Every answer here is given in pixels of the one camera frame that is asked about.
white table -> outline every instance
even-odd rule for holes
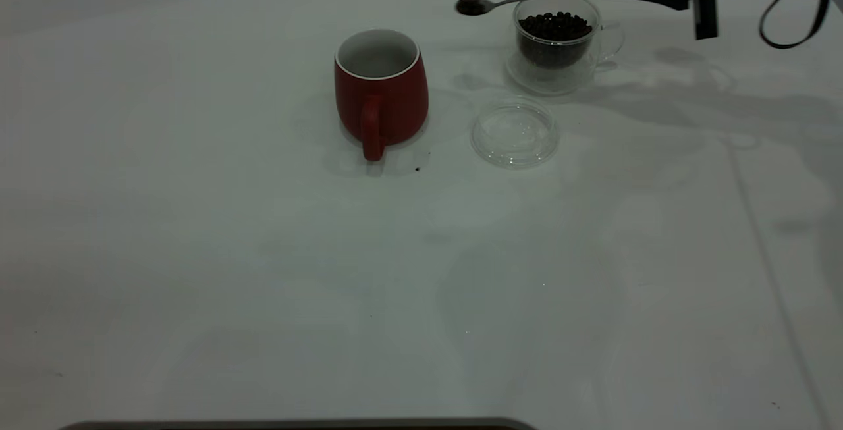
[[[617,68],[508,171],[467,132],[511,11],[454,1],[0,0],[0,428],[843,428],[840,11],[778,51],[770,0],[705,41],[599,1]],[[331,63],[373,26],[418,40],[431,109],[367,166]]]

